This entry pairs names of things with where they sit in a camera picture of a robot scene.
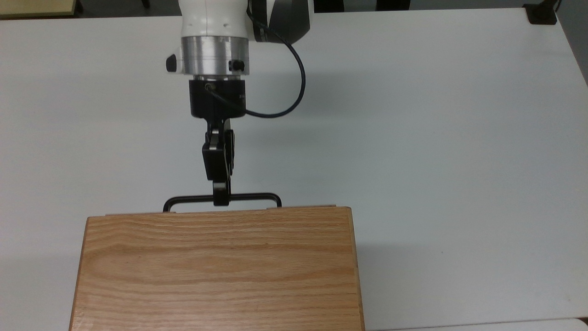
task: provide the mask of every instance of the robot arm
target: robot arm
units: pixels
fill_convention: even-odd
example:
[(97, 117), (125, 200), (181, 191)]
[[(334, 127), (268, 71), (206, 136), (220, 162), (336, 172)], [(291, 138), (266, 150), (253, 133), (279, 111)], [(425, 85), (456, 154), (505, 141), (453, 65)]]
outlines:
[[(179, 0), (179, 5), (182, 46), (166, 67), (168, 72), (194, 76), (248, 75), (250, 40), (282, 42), (253, 24), (247, 10), (291, 44), (310, 30), (314, 12), (312, 0)], [(236, 70), (229, 70), (233, 59), (243, 65), (238, 62)]]
[(171, 55), (166, 67), (194, 77), (190, 80), (190, 104), (194, 117), (208, 124), (202, 147), (206, 176), (212, 181), (215, 206), (231, 200), (230, 177), (235, 153), (235, 134), (230, 119), (247, 111), (245, 82), (249, 74), (249, 40), (284, 42), (304, 69), (292, 46), (310, 29), (312, 0), (179, 0), (182, 10), (182, 46)]

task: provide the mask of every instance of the wire handle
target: wire handle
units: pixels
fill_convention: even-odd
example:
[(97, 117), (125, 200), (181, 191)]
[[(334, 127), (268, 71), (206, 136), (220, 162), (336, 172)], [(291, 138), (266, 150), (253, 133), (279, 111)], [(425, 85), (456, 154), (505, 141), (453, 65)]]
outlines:
[[(229, 201), (272, 200), (278, 207), (282, 206), (282, 199), (275, 193), (242, 193), (229, 195)], [(181, 196), (168, 199), (163, 205), (163, 212), (167, 213), (172, 206), (180, 203), (213, 202), (213, 196)]]

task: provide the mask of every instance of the floor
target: floor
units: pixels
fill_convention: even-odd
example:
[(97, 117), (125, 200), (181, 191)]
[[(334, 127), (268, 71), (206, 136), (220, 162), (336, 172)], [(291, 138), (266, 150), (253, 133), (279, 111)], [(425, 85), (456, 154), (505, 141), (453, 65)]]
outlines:
[[(144, 8), (141, 0), (81, 0), (78, 17), (174, 16), (180, 15), (177, 0), (151, 0)], [(412, 0), (410, 10), (465, 8), (520, 8), (540, 0)], [(344, 0), (346, 11), (373, 11), (376, 0)], [(584, 79), (588, 82), (588, 1), (562, 0), (558, 17), (572, 46)]]

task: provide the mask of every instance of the oak wood grain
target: oak wood grain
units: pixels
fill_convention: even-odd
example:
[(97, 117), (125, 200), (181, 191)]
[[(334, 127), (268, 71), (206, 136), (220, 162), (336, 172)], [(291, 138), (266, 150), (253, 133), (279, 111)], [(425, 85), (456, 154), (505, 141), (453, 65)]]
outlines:
[(351, 210), (90, 217), (70, 330), (364, 331)]

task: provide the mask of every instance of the table surface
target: table surface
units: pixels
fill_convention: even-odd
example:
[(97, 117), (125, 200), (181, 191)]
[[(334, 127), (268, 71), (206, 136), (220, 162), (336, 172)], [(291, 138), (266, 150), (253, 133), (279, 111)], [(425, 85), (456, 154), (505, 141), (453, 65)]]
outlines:
[[(211, 192), (188, 77), (165, 72), (180, 28), (0, 22), (0, 329), (67, 328), (86, 217)], [(233, 121), (233, 190), (352, 208), (368, 330), (588, 316), (588, 89), (559, 24), (320, 14), (296, 48), (305, 98)], [(250, 109), (287, 107), (286, 48), (250, 57)]]
[(577, 319), (541, 320), (532, 322), (495, 323), (482, 325), (463, 325), (428, 327), (412, 331), (586, 331), (588, 326)]

